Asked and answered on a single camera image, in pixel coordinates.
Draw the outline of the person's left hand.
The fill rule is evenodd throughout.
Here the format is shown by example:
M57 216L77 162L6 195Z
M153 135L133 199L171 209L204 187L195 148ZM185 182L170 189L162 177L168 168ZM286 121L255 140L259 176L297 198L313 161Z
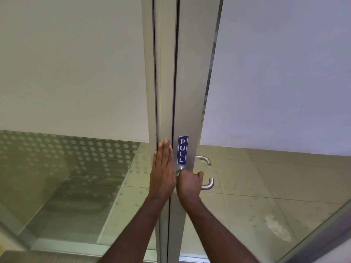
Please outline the person's left hand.
M152 199L162 199L167 200L176 186L176 178L173 170L173 148L169 142L169 163L166 173L162 173L162 145L160 142L157 146L156 151L158 151L158 162L157 162L157 175L150 174L150 190L149 196Z

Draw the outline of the person's right hand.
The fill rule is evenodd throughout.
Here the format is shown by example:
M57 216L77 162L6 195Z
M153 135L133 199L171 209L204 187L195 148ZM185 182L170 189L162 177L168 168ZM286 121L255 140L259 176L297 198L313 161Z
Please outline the person's right hand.
M201 192L201 187L176 185L176 189L180 203L185 210L194 205L194 203L200 202L199 195Z

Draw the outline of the person's right forearm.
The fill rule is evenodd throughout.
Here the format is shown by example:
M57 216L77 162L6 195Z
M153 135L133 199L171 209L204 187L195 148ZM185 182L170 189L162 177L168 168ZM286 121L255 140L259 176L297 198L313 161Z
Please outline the person's right forearm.
M211 263L259 263L257 258L206 208L199 196L181 200Z

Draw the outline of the person's left forearm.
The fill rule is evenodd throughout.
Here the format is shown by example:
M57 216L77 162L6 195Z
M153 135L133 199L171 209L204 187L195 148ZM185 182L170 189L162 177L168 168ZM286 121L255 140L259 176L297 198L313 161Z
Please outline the person's left forearm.
M143 263L152 232L170 192L150 193L98 263Z

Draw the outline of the blue rectangular door sticker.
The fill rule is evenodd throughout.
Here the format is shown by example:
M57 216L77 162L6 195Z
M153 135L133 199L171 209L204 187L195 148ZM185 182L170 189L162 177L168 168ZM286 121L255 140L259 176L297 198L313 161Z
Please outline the blue rectangular door sticker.
M177 164L186 165L188 136L178 136Z

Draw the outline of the dark striped floor mat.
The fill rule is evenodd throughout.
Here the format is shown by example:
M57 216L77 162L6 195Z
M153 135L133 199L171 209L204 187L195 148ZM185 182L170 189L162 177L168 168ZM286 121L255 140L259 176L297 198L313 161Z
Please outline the dark striped floor mat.
M93 214L111 207L134 160L131 154L108 154L78 160L69 176L42 207L63 214Z

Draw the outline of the frosted glass aluminium door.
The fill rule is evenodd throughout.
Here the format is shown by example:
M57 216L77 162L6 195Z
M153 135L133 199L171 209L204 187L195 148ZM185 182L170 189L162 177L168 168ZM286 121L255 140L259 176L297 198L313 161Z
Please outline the frosted glass aluminium door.
M351 263L351 0L178 9L176 170L259 262Z

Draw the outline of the dotted frosted glass panel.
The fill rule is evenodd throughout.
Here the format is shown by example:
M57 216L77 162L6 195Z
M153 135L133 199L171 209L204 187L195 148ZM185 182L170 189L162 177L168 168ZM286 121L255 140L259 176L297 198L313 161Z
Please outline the dotted frosted glass panel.
M0 0L0 262L97 262L149 192L178 0ZM42 207L78 160L136 150L106 211Z

